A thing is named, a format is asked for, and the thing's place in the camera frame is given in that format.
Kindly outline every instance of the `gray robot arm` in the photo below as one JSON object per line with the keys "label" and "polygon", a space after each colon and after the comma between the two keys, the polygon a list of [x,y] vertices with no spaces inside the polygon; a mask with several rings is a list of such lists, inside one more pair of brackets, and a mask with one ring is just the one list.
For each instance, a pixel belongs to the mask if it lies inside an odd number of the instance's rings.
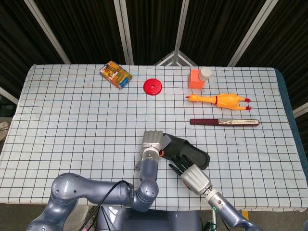
{"label": "gray robot arm", "polygon": [[[104,200],[105,205],[125,205],[147,211],[158,195],[157,166],[162,149],[163,132],[145,131],[142,139],[139,188],[120,183]],[[85,197],[99,204],[116,182],[89,180],[73,173],[59,175],[52,183],[51,196],[43,213],[33,220],[27,231],[61,231],[78,199]]]}
{"label": "gray robot arm", "polygon": [[186,183],[186,185],[197,195],[204,195],[208,204],[213,207],[221,216],[221,218],[232,228],[241,227],[246,231],[263,231],[254,223],[244,218],[230,202],[223,197],[217,190],[212,188],[210,178],[201,171],[201,169],[193,164],[186,156],[175,161],[181,172],[173,165],[170,165]]}

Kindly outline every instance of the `small container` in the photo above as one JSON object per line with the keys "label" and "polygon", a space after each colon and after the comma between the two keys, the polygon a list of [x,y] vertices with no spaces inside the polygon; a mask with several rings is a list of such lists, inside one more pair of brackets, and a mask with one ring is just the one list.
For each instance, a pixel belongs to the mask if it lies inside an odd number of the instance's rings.
{"label": "small container", "polygon": [[212,75],[212,70],[208,67],[204,67],[200,71],[199,79],[203,82],[207,81]]}

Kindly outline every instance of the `black curtain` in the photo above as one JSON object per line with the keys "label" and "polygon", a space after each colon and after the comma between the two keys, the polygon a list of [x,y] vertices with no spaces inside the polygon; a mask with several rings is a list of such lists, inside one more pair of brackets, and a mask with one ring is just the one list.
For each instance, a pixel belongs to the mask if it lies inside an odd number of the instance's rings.
{"label": "black curtain", "polygon": [[73,64],[125,64],[113,0],[36,0]]}
{"label": "black curtain", "polygon": [[308,113],[305,113],[295,119],[300,138],[304,145],[306,157],[308,158]]}
{"label": "black curtain", "polygon": [[154,65],[174,51],[182,0],[127,0],[135,65]]}
{"label": "black curtain", "polygon": [[227,66],[265,0],[190,0],[180,51],[197,65]]}
{"label": "black curtain", "polygon": [[0,87],[19,99],[33,64],[62,59],[23,0],[0,1]]}
{"label": "black curtain", "polygon": [[278,1],[237,66],[279,69],[292,108],[308,102],[308,1]]}

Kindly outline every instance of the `red disc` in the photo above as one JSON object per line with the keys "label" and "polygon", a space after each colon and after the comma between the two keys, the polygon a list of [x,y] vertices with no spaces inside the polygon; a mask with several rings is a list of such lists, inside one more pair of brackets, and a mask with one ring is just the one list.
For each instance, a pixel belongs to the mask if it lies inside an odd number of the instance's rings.
{"label": "red disc", "polygon": [[162,88],[162,83],[156,78],[148,79],[143,85],[143,90],[149,95],[157,95]]}

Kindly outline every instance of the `yellow rubber chicken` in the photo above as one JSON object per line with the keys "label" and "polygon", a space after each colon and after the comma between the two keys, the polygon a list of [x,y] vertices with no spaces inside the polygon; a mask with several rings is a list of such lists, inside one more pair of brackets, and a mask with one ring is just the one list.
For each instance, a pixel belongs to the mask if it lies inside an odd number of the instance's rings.
{"label": "yellow rubber chicken", "polygon": [[214,103],[217,107],[228,108],[231,110],[251,110],[251,107],[240,107],[239,101],[250,102],[250,99],[239,97],[235,94],[220,94],[212,97],[201,97],[199,95],[186,96],[188,101]]}

